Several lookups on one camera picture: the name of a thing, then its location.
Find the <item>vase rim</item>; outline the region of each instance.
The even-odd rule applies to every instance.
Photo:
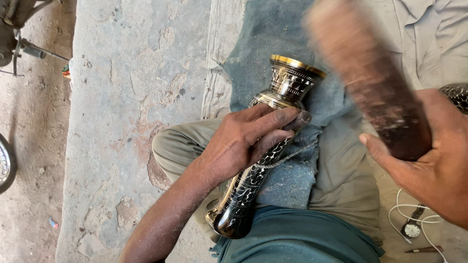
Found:
[[[290,67],[293,67],[293,68],[297,68],[297,69],[305,70],[305,71],[308,71],[308,72],[312,72],[312,73],[315,73],[316,75],[319,75],[322,78],[325,78],[327,76],[327,74],[325,72],[321,71],[320,69],[318,69],[316,67],[313,67],[313,66],[309,66],[306,63],[302,63],[302,62],[300,62],[298,60],[295,60],[295,59],[292,59],[292,58],[283,57],[283,56],[280,56],[280,55],[271,55],[270,56],[270,61],[271,62],[279,62],[279,63],[286,64],[287,66],[290,66]]]

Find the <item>watch face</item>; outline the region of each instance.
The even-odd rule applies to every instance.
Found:
[[[409,224],[405,226],[405,234],[409,237],[417,237],[421,234],[421,229],[418,225]]]

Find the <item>motorcycle wheel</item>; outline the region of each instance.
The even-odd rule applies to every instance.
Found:
[[[0,194],[5,192],[16,177],[16,158],[13,149],[0,133]]]

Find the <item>hand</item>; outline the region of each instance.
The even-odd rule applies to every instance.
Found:
[[[445,220],[468,230],[468,117],[438,90],[416,92],[432,130],[432,150],[416,162],[392,157],[370,134],[359,139],[395,183]]]
[[[258,162],[268,149],[292,138],[292,130],[278,130],[293,121],[297,108],[274,110],[267,104],[227,114],[210,143],[198,157],[202,170],[210,170],[216,184]]]

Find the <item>brass vase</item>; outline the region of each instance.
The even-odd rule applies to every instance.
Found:
[[[279,55],[271,55],[270,62],[273,69],[270,88],[256,94],[249,108],[266,103],[278,110],[286,107],[304,109],[301,100],[326,74],[317,68]],[[300,129],[301,127],[297,127],[294,132],[297,134]],[[277,162],[291,141],[292,139],[286,139],[277,143],[258,164]],[[206,207],[206,220],[214,231],[231,239],[243,238],[250,232],[252,206],[270,171],[271,169],[253,165],[229,181],[223,197],[211,201]]]

